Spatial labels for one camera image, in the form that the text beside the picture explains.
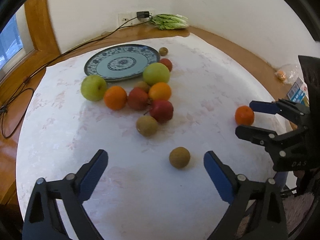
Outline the small orange mandarin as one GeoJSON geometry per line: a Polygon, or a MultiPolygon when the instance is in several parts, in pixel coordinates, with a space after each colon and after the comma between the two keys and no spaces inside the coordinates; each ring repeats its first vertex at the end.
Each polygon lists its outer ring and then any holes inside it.
{"type": "Polygon", "coordinates": [[[254,112],[248,106],[240,106],[236,109],[234,118],[238,126],[251,126],[254,122],[254,112]]]}

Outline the kiwi front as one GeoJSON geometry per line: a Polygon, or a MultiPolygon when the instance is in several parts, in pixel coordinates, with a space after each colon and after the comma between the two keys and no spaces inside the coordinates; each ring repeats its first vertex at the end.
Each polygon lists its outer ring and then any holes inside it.
{"type": "Polygon", "coordinates": [[[169,162],[174,168],[185,168],[190,161],[190,152],[184,147],[177,147],[169,154],[169,162]]]}

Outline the kiwi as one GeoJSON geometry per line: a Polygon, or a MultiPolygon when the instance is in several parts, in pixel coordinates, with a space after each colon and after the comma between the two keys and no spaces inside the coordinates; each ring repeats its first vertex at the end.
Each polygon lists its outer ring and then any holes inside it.
{"type": "Polygon", "coordinates": [[[137,131],[144,137],[154,135],[158,130],[158,122],[151,116],[141,116],[136,121],[137,131]]]}
{"type": "Polygon", "coordinates": [[[166,47],[161,47],[160,49],[159,49],[159,54],[161,55],[161,56],[166,56],[167,54],[168,54],[168,49],[166,48],[166,47]]]}
{"type": "Polygon", "coordinates": [[[174,168],[185,168],[190,161],[190,152],[184,147],[177,147],[169,154],[169,162],[174,168]]]}

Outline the small red apple back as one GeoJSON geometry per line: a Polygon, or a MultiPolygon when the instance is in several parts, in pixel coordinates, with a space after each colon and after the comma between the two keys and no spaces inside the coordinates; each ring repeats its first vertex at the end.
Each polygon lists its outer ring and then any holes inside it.
{"type": "Polygon", "coordinates": [[[169,72],[172,71],[172,62],[169,59],[162,58],[159,60],[159,63],[164,64],[168,68],[169,72]]]}

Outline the large orange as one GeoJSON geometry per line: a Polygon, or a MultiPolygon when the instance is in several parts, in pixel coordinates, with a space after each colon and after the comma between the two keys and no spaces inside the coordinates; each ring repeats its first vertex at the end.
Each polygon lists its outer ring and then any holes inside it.
{"type": "Polygon", "coordinates": [[[105,105],[113,110],[118,111],[126,106],[127,93],[120,86],[112,86],[104,94],[105,105]]]}

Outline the green apple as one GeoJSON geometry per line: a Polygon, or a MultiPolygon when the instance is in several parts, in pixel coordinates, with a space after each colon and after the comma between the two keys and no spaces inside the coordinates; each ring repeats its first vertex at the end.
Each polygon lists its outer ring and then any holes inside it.
{"type": "Polygon", "coordinates": [[[99,75],[89,75],[81,83],[80,92],[89,101],[100,101],[107,90],[107,82],[99,75]]]}
{"type": "Polygon", "coordinates": [[[152,63],[148,65],[143,71],[143,81],[148,85],[155,85],[156,83],[168,83],[170,80],[170,71],[162,63],[152,63]]]}

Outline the blue white box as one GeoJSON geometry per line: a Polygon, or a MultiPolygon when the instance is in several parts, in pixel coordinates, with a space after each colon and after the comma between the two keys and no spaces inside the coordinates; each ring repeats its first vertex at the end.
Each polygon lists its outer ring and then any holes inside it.
{"type": "Polygon", "coordinates": [[[295,83],[287,93],[287,98],[296,103],[301,103],[304,106],[309,107],[308,87],[306,83],[298,77],[295,83]]]}

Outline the white floral tablecloth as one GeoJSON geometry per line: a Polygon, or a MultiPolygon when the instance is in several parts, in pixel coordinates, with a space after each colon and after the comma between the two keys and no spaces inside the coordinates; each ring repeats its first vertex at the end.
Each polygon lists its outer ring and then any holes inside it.
{"type": "Polygon", "coordinates": [[[213,151],[237,174],[253,181],[274,176],[264,148],[235,135],[234,114],[269,92],[233,58],[195,35],[143,40],[165,46],[173,69],[174,114],[151,137],[136,121],[144,115],[107,108],[80,93],[85,53],[46,70],[22,124],[16,161],[17,196],[27,210],[36,180],[60,180],[103,149],[108,166],[84,208],[104,239],[207,239],[228,208],[208,176],[203,157],[213,151]],[[190,152],[174,168],[170,152],[190,152]]]}

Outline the bagged green lettuce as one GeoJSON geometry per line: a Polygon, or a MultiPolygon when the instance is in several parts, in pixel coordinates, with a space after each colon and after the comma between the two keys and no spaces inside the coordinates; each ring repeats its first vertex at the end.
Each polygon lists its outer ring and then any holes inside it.
{"type": "Polygon", "coordinates": [[[151,23],[159,30],[176,30],[189,27],[188,19],[182,15],[158,14],[152,17],[151,23]]]}

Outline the blue white patterned plate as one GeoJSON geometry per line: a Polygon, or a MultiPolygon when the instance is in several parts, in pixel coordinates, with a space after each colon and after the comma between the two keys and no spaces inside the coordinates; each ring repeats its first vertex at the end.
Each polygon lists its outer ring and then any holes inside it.
{"type": "Polygon", "coordinates": [[[159,52],[150,46],[122,44],[94,54],[85,63],[84,72],[107,82],[123,81],[142,75],[148,65],[159,60],[159,52]]]}

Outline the black power adapter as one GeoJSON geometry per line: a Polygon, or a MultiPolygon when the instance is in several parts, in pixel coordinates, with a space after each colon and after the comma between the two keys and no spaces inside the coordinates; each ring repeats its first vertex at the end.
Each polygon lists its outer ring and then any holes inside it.
{"type": "Polygon", "coordinates": [[[150,18],[150,12],[149,11],[138,11],[138,12],[136,12],[136,18],[139,20],[150,18]]]}

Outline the wooden window frame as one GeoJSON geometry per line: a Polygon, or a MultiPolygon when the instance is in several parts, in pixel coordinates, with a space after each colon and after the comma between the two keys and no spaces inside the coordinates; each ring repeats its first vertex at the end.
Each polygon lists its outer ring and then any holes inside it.
{"type": "Polygon", "coordinates": [[[48,0],[27,0],[17,12],[23,48],[1,68],[1,82],[29,77],[43,64],[61,55],[50,19],[48,0]]]}

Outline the white wall socket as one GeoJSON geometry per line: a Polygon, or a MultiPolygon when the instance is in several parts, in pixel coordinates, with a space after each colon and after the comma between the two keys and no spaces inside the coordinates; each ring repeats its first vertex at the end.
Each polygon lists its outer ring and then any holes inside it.
{"type": "Polygon", "coordinates": [[[134,25],[139,25],[148,22],[152,16],[155,16],[155,11],[153,9],[149,10],[150,12],[150,18],[146,19],[137,19],[136,18],[136,12],[122,12],[119,13],[117,18],[118,18],[118,26],[119,27],[130,27],[134,25]]]}

